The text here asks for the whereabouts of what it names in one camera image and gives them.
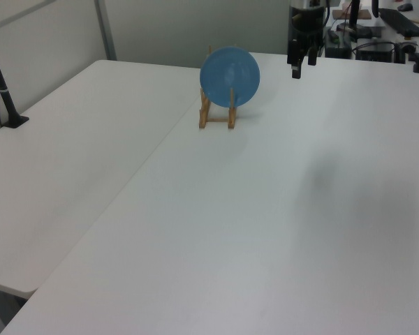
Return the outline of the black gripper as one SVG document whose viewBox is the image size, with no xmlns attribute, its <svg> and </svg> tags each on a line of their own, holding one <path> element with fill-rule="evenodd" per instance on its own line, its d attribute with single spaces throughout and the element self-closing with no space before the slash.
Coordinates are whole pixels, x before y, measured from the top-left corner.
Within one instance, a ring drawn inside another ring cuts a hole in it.
<svg viewBox="0 0 419 335">
<path fill-rule="evenodd" d="M 311 8 L 290 7 L 287 64 L 291 65 L 292 78 L 301 78 L 302 52 L 308 48 L 308 64 L 315 66 L 318 47 L 323 42 L 325 27 L 325 6 Z"/>
</svg>

